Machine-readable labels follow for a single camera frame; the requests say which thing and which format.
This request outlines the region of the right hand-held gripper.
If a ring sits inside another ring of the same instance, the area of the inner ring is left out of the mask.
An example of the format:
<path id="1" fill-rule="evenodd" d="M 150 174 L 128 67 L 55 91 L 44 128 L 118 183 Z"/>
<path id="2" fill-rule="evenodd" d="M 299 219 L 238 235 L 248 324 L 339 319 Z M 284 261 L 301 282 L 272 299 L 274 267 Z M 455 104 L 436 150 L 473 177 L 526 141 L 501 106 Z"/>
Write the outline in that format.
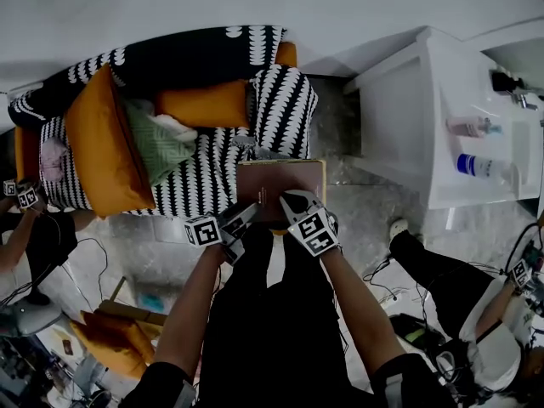
<path id="1" fill-rule="evenodd" d="M 311 191 L 286 190 L 280 195 L 280 204 L 288 232 L 313 257 L 339 246 L 336 216 Z"/>

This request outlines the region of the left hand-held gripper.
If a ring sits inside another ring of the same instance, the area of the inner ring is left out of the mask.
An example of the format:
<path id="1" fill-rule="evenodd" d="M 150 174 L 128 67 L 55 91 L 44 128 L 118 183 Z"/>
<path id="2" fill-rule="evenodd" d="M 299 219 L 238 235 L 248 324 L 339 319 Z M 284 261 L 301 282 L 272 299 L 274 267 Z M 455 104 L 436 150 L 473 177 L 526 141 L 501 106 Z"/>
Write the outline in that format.
<path id="1" fill-rule="evenodd" d="M 225 261 L 235 265 L 245 253 L 241 237 L 247 223 L 258 215 L 260 206 L 254 202 L 243 210 L 234 205 L 217 216 L 211 214 L 188 219 L 184 222 L 187 241 L 193 247 L 220 245 Z"/>

